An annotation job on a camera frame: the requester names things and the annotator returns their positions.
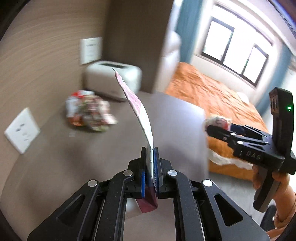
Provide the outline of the white ribbed tissue box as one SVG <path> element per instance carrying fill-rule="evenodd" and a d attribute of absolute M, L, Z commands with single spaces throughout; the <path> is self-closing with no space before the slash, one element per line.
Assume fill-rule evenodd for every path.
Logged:
<path fill-rule="evenodd" d="M 116 80 L 116 72 L 134 93 L 139 91 L 142 70 L 137 66 L 111 61 L 94 62 L 85 69 L 85 89 L 115 100 L 126 101 L 125 94 Z"/>

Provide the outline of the lower white wall socket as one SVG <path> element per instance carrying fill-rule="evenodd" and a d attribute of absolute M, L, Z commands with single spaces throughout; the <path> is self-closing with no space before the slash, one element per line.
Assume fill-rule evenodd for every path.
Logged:
<path fill-rule="evenodd" d="M 29 108 L 24 108 L 4 131 L 6 138 L 20 154 L 26 152 L 39 133 L 40 128 Z"/>

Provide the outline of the red patterned snack bag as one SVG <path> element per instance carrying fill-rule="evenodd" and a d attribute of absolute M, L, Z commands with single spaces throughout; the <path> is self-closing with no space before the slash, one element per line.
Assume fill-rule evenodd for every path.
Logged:
<path fill-rule="evenodd" d="M 88 90 L 79 90 L 67 98 L 66 117 L 71 125 L 86 126 L 95 132 L 105 132 L 117 124 L 110 103 Z"/>

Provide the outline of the upper white wall socket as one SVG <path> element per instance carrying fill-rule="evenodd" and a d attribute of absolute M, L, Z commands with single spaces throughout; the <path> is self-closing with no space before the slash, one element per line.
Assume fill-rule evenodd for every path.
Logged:
<path fill-rule="evenodd" d="M 88 64 L 101 59 L 102 37 L 88 38 L 80 40 L 80 64 Z"/>

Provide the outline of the beige padded headboard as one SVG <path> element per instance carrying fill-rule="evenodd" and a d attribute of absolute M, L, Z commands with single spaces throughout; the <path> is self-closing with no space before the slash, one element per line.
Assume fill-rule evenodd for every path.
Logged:
<path fill-rule="evenodd" d="M 174 75 L 180 61 L 181 38 L 175 31 L 169 31 L 164 42 L 155 91 L 164 92 Z"/>

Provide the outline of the pink white wrapper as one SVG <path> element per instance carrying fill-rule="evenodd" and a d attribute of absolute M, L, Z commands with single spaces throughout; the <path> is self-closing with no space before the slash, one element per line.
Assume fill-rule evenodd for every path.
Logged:
<path fill-rule="evenodd" d="M 147 168 L 145 171 L 145 179 L 147 182 L 145 184 L 145 194 L 144 198 L 127 200 L 125 216 L 127 219 L 131 219 L 141 214 L 152 212 L 158 208 L 156 188 L 154 186 L 154 139 L 152 135 L 151 123 L 144 105 L 137 95 L 127 86 L 118 72 L 115 72 L 115 78 L 125 93 L 125 97 L 136 115 L 147 140 L 147 155 L 145 160 Z"/>

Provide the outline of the teal curtain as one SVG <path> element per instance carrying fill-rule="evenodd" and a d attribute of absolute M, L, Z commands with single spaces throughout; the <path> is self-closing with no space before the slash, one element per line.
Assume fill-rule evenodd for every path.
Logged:
<path fill-rule="evenodd" d="M 180 61 L 190 63 L 194 53 L 198 24 L 202 11 L 202 0 L 184 0 L 176 25 L 176 33 L 181 37 Z"/>
<path fill-rule="evenodd" d="M 292 52 L 290 49 L 283 44 L 278 63 L 274 69 L 271 81 L 265 88 L 263 94 L 261 95 L 258 103 L 256 104 L 256 109 L 260 115 L 263 115 L 269 108 L 269 92 L 275 87 L 281 87 L 285 74 L 287 72 L 288 66 L 290 65 L 292 59 Z"/>

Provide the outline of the orange bed blanket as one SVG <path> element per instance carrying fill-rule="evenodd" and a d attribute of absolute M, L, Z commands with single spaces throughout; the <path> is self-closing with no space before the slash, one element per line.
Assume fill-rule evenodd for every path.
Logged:
<path fill-rule="evenodd" d="M 179 63 L 166 94 L 197 105 L 206 117 L 223 116 L 232 123 L 248 125 L 264 132 L 268 129 L 246 96 L 199 72 L 194 66 Z M 233 156 L 225 142 L 208 137 L 209 170 L 242 180 L 252 180 L 252 165 Z"/>

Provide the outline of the dark framed window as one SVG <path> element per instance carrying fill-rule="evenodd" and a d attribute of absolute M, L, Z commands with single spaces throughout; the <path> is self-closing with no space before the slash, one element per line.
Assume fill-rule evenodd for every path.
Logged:
<path fill-rule="evenodd" d="M 215 4 L 201 55 L 256 87 L 273 43 L 241 15 Z"/>

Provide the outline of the right teal curtain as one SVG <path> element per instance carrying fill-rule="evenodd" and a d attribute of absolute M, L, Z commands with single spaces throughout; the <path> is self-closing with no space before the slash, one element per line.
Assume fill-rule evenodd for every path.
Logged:
<path fill-rule="evenodd" d="M 260 115 L 263 115 L 269 108 L 269 92 L 275 87 L 281 87 L 285 74 L 287 72 L 288 66 L 290 65 L 292 59 L 292 52 L 290 49 L 283 44 L 278 63 L 274 69 L 271 81 L 265 88 L 263 94 L 261 95 L 258 103 L 256 104 L 256 109 Z"/>

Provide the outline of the clear pink plastic bag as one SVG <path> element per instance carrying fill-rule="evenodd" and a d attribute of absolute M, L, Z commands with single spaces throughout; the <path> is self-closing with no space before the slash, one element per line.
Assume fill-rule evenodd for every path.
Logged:
<path fill-rule="evenodd" d="M 229 131 L 231 128 L 231 119 L 223 116 L 211 116 L 204 121 L 204 128 L 207 130 L 209 126 L 217 126 Z"/>

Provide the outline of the grey bedside table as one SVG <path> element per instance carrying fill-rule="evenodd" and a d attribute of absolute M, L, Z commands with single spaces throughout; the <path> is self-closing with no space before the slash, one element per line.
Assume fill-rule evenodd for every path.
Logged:
<path fill-rule="evenodd" d="M 159 156 L 189 179 L 208 177 L 205 112 L 163 93 L 139 93 Z M 103 133 L 71 128 L 61 110 L 42 127 L 14 164 L 1 195 L 1 211 L 26 240 L 43 220 L 87 181 L 104 181 L 125 170 L 147 142 L 127 102 L 112 102 L 118 123 Z"/>

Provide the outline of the white wall socket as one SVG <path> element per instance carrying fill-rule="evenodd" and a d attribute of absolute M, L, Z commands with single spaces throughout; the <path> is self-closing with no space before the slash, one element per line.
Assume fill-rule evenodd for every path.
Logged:
<path fill-rule="evenodd" d="M 80 64 L 88 64 L 101 59 L 102 37 L 88 38 L 80 40 Z"/>
<path fill-rule="evenodd" d="M 6 138 L 20 154 L 26 152 L 39 133 L 40 128 L 29 108 L 24 108 L 4 131 Z"/>

